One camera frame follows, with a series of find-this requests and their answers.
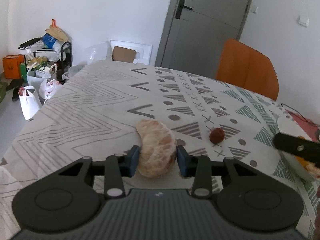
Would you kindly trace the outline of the peeled pomelo segment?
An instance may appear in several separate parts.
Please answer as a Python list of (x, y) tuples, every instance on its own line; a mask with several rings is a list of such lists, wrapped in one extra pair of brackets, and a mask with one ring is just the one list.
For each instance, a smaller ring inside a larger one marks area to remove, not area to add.
[(147, 178), (166, 175), (176, 159), (176, 138), (174, 133), (160, 121), (143, 119), (136, 124), (142, 140), (138, 171)]
[(303, 168), (310, 174), (312, 175), (314, 178), (319, 179), (320, 176), (320, 168), (316, 167), (314, 163), (311, 163), (309, 161), (306, 160), (302, 160), (301, 165), (303, 166)]

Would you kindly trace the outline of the dark red round fruit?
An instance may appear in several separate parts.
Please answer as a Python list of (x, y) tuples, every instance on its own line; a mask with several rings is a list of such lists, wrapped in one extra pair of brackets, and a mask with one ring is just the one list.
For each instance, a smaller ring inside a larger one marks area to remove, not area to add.
[(224, 138), (225, 138), (225, 132), (221, 128), (212, 129), (210, 134), (209, 134), (209, 140), (213, 144), (221, 143), (224, 140)]

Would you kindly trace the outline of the orange red cartoon mat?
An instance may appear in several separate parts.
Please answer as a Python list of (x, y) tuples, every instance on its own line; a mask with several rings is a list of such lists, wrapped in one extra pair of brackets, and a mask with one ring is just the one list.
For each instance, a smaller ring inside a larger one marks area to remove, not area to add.
[(293, 120), (295, 120), (300, 128), (304, 130), (311, 140), (319, 142), (319, 124), (305, 118), (298, 111), (286, 110), (286, 112), (293, 118)]

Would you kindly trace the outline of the white ceramic plate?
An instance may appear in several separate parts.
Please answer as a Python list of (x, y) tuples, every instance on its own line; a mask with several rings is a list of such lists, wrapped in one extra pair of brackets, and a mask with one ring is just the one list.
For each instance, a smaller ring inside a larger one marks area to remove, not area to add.
[(300, 178), (319, 180), (319, 143), (311, 141), (302, 128), (287, 117), (279, 117), (277, 125), (279, 132), (273, 139), (275, 148)]

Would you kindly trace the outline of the patterned white tablecloth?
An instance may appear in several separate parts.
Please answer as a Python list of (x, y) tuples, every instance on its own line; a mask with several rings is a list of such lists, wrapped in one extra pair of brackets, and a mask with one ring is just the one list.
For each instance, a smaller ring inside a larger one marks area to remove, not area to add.
[[(304, 200), (297, 229), (312, 238), (318, 183), (300, 178), (274, 148), (279, 117), (293, 120), (272, 99), (195, 74), (108, 61), (85, 66), (27, 122), (2, 159), (1, 239), (20, 229), (11, 208), (20, 189), (81, 157), (126, 153), (140, 145), (135, 125), (143, 119), (165, 124), (190, 154), (233, 157), (295, 189)], [(209, 140), (215, 128), (225, 132), (219, 144)]]

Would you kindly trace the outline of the white red plastic bag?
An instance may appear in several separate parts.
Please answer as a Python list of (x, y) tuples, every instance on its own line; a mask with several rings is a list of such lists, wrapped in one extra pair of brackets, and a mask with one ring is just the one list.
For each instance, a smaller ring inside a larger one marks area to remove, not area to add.
[(47, 100), (52, 98), (55, 95), (55, 93), (60, 90), (60, 88), (62, 88), (62, 85), (59, 81), (55, 79), (45, 79), (40, 84), (39, 95), (46, 102)]

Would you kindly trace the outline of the white paper bag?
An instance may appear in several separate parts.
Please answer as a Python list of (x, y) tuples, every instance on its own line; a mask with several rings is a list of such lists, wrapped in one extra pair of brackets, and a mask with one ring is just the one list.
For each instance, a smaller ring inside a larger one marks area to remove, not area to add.
[(38, 93), (33, 86), (20, 87), (18, 96), (25, 120), (30, 120), (41, 108)]

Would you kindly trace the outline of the brown cardboard piece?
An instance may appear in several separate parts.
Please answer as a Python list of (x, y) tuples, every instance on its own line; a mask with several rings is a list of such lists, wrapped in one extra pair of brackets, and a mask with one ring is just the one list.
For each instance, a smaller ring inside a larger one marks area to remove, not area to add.
[(112, 52), (112, 60), (119, 62), (133, 63), (136, 51), (128, 48), (115, 46)]

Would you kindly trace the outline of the clear plastic bag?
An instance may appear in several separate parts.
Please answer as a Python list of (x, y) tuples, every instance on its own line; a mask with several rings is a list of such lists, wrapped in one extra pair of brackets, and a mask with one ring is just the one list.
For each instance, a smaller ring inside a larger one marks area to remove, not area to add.
[(111, 46), (108, 41), (84, 49), (87, 64), (111, 59)]

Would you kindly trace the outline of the white foam packaging board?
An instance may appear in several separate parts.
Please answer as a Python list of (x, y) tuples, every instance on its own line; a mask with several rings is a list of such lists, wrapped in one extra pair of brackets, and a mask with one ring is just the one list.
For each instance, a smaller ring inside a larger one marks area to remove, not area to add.
[(136, 55), (135, 59), (133, 60), (133, 63), (141, 63), (144, 65), (149, 65), (150, 63), (152, 45), (118, 40), (111, 40), (110, 45), (112, 49), (114, 49), (115, 46), (118, 46), (126, 49), (135, 50)]

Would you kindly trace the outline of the white tote bag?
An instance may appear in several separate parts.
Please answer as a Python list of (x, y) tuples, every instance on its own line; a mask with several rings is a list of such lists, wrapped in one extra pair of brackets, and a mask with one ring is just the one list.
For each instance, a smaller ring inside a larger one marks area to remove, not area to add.
[(49, 67), (44, 67), (43, 70), (28, 70), (27, 82), (29, 86), (33, 86), (37, 91), (44, 80), (56, 80), (57, 64)]

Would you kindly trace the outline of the black metal rack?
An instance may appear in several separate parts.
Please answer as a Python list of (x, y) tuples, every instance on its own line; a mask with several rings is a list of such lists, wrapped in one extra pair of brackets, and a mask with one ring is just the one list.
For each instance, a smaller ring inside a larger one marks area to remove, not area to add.
[(61, 60), (57, 70), (58, 81), (64, 83), (62, 75), (68, 72), (69, 67), (72, 66), (72, 43), (70, 41), (64, 42), (60, 50)]

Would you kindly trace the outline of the blue white package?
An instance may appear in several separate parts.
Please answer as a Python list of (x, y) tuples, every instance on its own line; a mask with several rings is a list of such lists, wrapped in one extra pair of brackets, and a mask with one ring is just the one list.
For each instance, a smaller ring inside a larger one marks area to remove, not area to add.
[(48, 33), (46, 33), (43, 37), (42, 37), (42, 42), (44, 43), (44, 45), (49, 48), (49, 49), (53, 49), (53, 46), (55, 44), (55, 42), (57, 41), (56, 38), (52, 37), (51, 35), (49, 35)]

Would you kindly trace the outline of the orange box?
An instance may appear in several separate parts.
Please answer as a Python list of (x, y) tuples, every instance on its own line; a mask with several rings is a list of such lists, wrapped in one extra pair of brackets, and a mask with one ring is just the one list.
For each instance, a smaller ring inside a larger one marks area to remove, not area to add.
[(24, 57), (21, 54), (7, 55), (2, 59), (4, 75), (6, 79), (20, 79), (20, 64), (24, 62)]

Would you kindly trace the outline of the grey door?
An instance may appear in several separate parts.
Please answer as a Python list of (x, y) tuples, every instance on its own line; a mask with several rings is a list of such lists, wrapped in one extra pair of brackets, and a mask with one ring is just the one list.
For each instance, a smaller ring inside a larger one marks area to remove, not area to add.
[(155, 65), (214, 78), (225, 42), (239, 40), (251, 0), (171, 0)]

